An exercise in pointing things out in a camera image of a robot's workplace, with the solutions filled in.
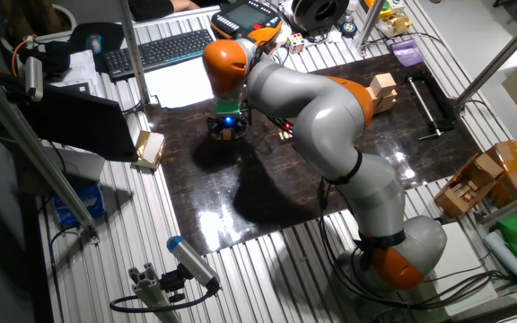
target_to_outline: dark wooden board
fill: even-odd
[[[454,174],[478,151],[461,123],[440,138],[418,141],[430,134],[428,119],[405,79],[425,69],[424,64],[404,67],[393,55],[385,55],[316,72],[364,86],[376,74],[392,74],[398,84],[397,104],[374,116],[355,144],[363,153],[386,158],[406,189]],[[425,85],[418,88],[439,116]],[[162,171],[181,235],[207,253],[320,216],[320,174],[291,144],[280,144],[277,128],[254,111],[253,125],[243,138],[215,142],[206,135],[213,108],[208,100],[181,109],[147,110],[152,131],[165,135]],[[345,208],[331,191],[325,214]]]

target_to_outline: gray robot arm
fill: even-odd
[[[254,45],[236,42],[246,57],[254,57]],[[248,66],[244,82],[252,108],[270,117],[296,118],[296,151],[345,198],[364,252],[360,268],[353,270],[371,273],[392,290],[420,284],[440,260],[446,235],[430,218],[404,221],[404,190],[396,171],[382,157],[355,148],[365,117],[354,94],[328,77],[295,72],[268,57]]]

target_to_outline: metal clamp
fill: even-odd
[[[420,95],[420,92],[418,91],[417,87],[414,85],[414,78],[408,77],[407,81],[412,86],[412,89],[414,89],[414,93],[416,93],[416,96],[420,100],[420,104],[422,104],[422,108],[424,109],[424,111],[426,111],[426,115],[428,116],[428,118],[430,119],[430,122],[434,126],[434,133],[433,134],[427,135],[427,136],[423,136],[422,138],[420,138],[418,140],[425,140],[425,139],[430,139],[430,138],[435,138],[435,137],[441,136],[443,134],[443,132],[440,131],[440,129],[438,128],[438,124],[436,123],[436,120],[434,120],[434,118],[432,117],[432,114],[430,114],[430,110],[428,109],[428,107],[426,107],[426,103],[422,99],[422,96]]]

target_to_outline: white paper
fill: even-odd
[[[181,108],[214,97],[201,57],[149,72],[145,80],[164,108]]]
[[[105,97],[97,80],[97,73],[95,72],[95,61],[93,60],[92,51],[85,50],[79,53],[71,54],[69,68],[69,72],[67,72],[60,83],[72,83],[81,80],[91,80],[91,84],[95,88],[95,93],[97,93],[97,96],[102,98]]]

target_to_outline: black cable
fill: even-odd
[[[321,194],[319,192],[319,197],[322,197],[322,196],[325,197],[324,194]],[[446,306],[446,305],[451,304],[451,303],[453,303],[455,301],[458,301],[458,300],[460,300],[460,299],[462,299],[464,297],[467,297],[467,296],[471,295],[474,292],[479,291],[480,289],[484,288],[487,284],[490,283],[492,277],[504,278],[504,275],[502,275],[502,273],[500,273],[498,271],[490,271],[490,272],[486,272],[486,273],[483,273],[483,274],[473,275],[471,277],[468,277],[468,278],[464,279],[462,282],[460,282],[458,284],[455,284],[453,287],[451,287],[451,288],[441,292],[440,294],[434,296],[433,298],[425,300],[425,301],[422,301],[422,302],[420,302],[418,304],[408,304],[408,303],[405,303],[405,302],[398,302],[398,301],[381,299],[380,297],[374,297],[374,296],[370,295],[368,292],[365,293],[366,290],[364,288],[362,288],[361,286],[359,286],[358,284],[353,282],[348,277],[348,275],[346,275],[346,273],[344,272],[344,270],[342,269],[341,266],[333,266],[333,264],[337,263],[337,259],[336,259],[335,255],[334,255],[334,252],[332,251],[332,248],[330,247],[329,237],[328,237],[328,235],[326,233],[326,225],[325,225],[324,216],[323,216],[323,212],[324,212],[325,208],[326,208],[326,203],[321,203],[321,208],[320,208],[321,217],[319,219],[319,228],[320,228],[320,236],[321,236],[322,241],[323,241],[323,247],[324,247],[325,253],[327,255],[327,258],[329,260],[329,263],[332,265],[333,270],[338,275],[338,277],[344,277],[358,291],[353,289],[353,287],[348,285],[344,280],[339,279],[339,281],[349,291],[353,292],[354,294],[356,294],[356,295],[358,295],[358,296],[360,296],[362,298],[365,298],[366,300],[378,302],[380,304],[383,304],[383,305],[386,305],[386,306],[395,307],[395,308],[406,308],[406,309],[409,309],[409,310],[410,309],[412,309],[412,310],[431,310],[431,309],[436,309],[436,308],[440,308],[440,307]],[[486,280],[483,281],[482,284],[476,285],[477,283],[481,282],[485,278],[486,278]],[[451,292],[451,291],[459,288],[460,286],[462,286],[462,288],[460,288],[457,292],[455,292],[454,294],[452,294],[448,298],[446,298],[444,300],[440,300],[440,301],[434,301],[436,298],[438,298],[438,297],[440,297],[442,295],[445,295],[446,293]]]
[[[281,65],[285,65],[285,62],[286,60],[288,59],[288,57],[291,55],[291,48],[289,46],[286,47],[286,57],[285,59],[283,60],[283,63]]]
[[[55,144],[53,144],[53,142],[49,141],[49,144],[51,144],[51,147],[53,147],[53,150],[55,151],[55,153],[57,153],[57,156],[59,156],[59,159],[61,160],[61,165],[63,166],[63,175],[66,175],[67,174],[67,168],[65,166],[65,161],[63,160],[63,156],[61,156],[61,153],[59,152],[57,147],[55,147]]]
[[[122,110],[121,113],[122,114],[126,114],[128,112],[131,112],[133,111],[134,109],[137,109],[141,106],[141,101],[139,101],[133,108],[129,108],[129,109],[125,109],[125,110]]]
[[[19,90],[19,89],[15,88],[14,86],[12,86],[12,85],[10,85],[10,84],[7,84],[7,83],[5,83],[5,82],[0,81],[0,85],[1,85],[1,86],[3,86],[3,87],[5,87],[5,89],[7,89],[7,90],[10,90],[10,91],[16,92],[17,94],[20,94],[21,96],[23,96],[23,97],[25,97],[25,98],[29,98],[29,99],[31,99],[31,96],[30,96],[29,94],[27,94],[26,92],[21,91],[21,90]]]
[[[47,203],[51,197],[53,197],[53,196],[50,196],[47,200],[44,200],[43,197],[41,198],[42,206],[39,209],[39,211],[37,212],[37,214],[39,214],[39,212],[41,210],[43,211],[43,215],[44,215],[43,219],[45,220],[45,226],[47,227],[47,239],[48,240],[51,236],[49,235],[49,221],[48,221],[47,210],[45,209],[45,205],[47,205]],[[62,304],[61,293],[59,292],[59,281],[57,279],[57,269],[55,266],[55,256],[53,255],[53,249],[49,249],[49,259],[51,260],[51,273],[53,275],[53,285],[55,285],[57,303],[59,305],[59,316],[61,317],[61,322],[65,323],[65,319],[63,318],[63,307],[61,305]]]
[[[195,306],[197,304],[202,303],[207,298],[209,298],[213,295],[214,295],[214,293],[209,291],[209,292],[206,292],[206,294],[203,295],[203,297],[199,298],[198,300],[188,301],[184,304],[179,304],[179,305],[164,306],[164,307],[160,307],[160,308],[141,309],[141,308],[126,308],[126,307],[120,307],[120,306],[115,305],[115,304],[119,304],[124,301],[132,301],[132,300],[139,299],[136,295],[133,295],[133,296],[121,297],[120,299],[112,301],[111,303],[109,303],[109,307],[111,307],[112,310],[121,312],[121,313],[156,313],[156,312],[162,312],[162,311],[186,309],[188,307]]]
[[[71,230],[71,229],[77,228],[77,227],[79,227],[79,224],[72,225],[68,228],[64,228],[63,230],[59,231],[56,235],[53,236],[53,239],[51,239],[51,242],[49,243],[49,247],[51,248],[53,246],[53,241],[55,241],[55,239],[57,239],[63,233],[77,234],[75,232],[66,232],[67,230]]]
[[[281,129],[282,131],[285,131],[286,133],[292,135],[293,134],[293,124],[288,122],[285,118],[274,118],[267,116],[267,119],[272,122],[276,127]]]
[[[402,295],[400,295],[399,292],[396,292],[396,294],[400,298],[400,301],[405,302],[404,299],[402,298]],[[414,317],[414,313],[412,313],[412,310],[410,308],[407,308],[407,311],[408,311],[408,314],[410,314],[410,318],[412,319],[412,323],[416,323],[416,318]]]
[[[278,54],[274,54],[273,55],[273,60],[275,60],[276,58],[276,62],[279,64],[279,65],[282,65],[281,63],[283,62],[281,59],[280,59],[280,56]]]
[[[483,256],[482,258],[478,259],[478,261],[480,261],[482,263],[482,265],[480,266],[477,266],[477,267],[474,267],[474,268],[471,268],[471,269],[465,269],[465,270],[460,270],[456,273],[452,273],[452,274],[447,274],[447,275],[444,275],[442,277],[436,277],[434,279],[428,279],[428,280],[424,280],[423,283],[431,283],[431,282],[435,282],[437,280],[441,280],[441,279],[444,279],[444,278],[447,278],[447,277],[451,277],[451,276],[454,276],[454,275],[457,275],[457,274],[462,274],[462,273],[467,273],[467,272],[470,272],[470,271],[473,271],[473,270],[476,270],[476,269],[479,269],[483,266],[486,265],[486,262],[484,261],[484,258],[488,257],[490,255],[490,252],[488,252],[485,256]]]
[[[512,295],[513,293],[517,293],[517,291],[509,292],[509,293],[507,293],[506,295],[502,295],[502,297],[504,297],[504,296],[508,296],[508,295]]]

